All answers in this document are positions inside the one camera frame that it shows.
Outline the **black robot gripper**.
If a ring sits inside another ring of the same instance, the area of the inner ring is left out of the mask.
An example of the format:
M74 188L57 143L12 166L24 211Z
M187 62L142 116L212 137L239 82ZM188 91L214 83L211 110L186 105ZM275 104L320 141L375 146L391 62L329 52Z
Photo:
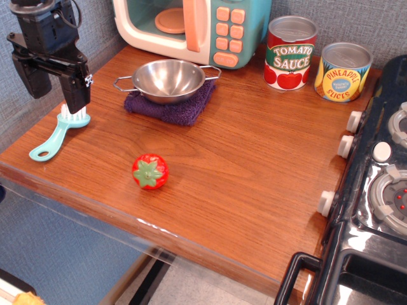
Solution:
M29 94L38 99L52 89L48 74L59 76L71 114L90 103L92 75L87 57L76 43L82 12L76 1L11 1L22 33L11 38L22 56L12 54L20 79Z

